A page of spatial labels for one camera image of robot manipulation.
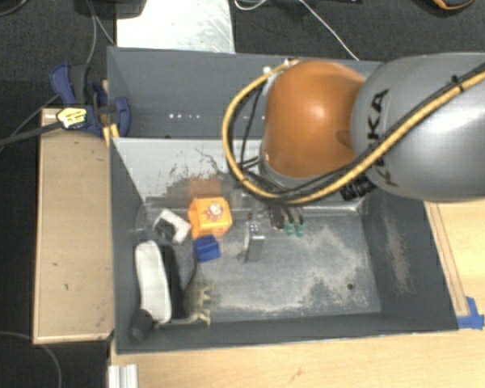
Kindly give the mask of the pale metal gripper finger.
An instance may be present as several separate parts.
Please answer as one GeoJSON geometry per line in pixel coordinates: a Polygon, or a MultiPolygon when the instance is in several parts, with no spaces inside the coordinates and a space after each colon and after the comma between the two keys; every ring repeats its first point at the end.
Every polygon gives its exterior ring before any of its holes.
{"type": "Polygon", "coordinates": [[[246,263],[259,261],[265,242],[265,234],[262,226],[257,221],[249,221],[244,235],[243,260],[246,263]]]}

